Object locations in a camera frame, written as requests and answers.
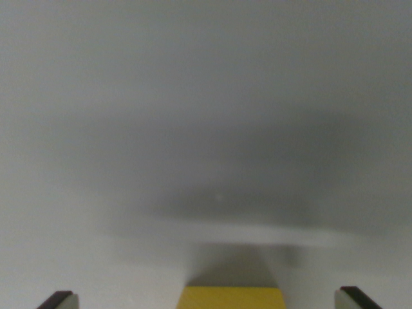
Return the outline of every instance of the blurry background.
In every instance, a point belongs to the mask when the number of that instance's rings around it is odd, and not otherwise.
[[[0,3],[0,306],[185,284],[412,301],[412,4]]]

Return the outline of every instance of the gray surface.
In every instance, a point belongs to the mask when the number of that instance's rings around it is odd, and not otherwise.
[[[409,308],[411,14],[0,2],[0,307],[67,286],[85,308],[172,308],[198,246],[229,246],[209,268],[248,240],[290,309],[350,284]],[[262,245],[278,229],[295,236]]]

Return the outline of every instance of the yellow base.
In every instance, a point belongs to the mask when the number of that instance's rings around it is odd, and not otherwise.
[[[176,309],[285,309],[278,288],[187,286]]]

